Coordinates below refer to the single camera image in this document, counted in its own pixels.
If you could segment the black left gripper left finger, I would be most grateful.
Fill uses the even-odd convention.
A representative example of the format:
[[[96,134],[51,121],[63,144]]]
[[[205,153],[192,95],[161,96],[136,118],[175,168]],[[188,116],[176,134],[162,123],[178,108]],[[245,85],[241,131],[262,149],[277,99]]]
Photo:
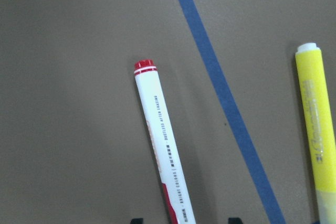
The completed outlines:
[[[131,224],[143,224],[143,218],[133,218]]]

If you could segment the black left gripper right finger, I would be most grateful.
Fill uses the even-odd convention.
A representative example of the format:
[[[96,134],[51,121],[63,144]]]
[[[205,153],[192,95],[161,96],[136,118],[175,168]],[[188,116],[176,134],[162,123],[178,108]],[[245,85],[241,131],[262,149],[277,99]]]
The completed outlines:
[[[242,224],[242,220],[239,217],[229,217],[228,224]]]

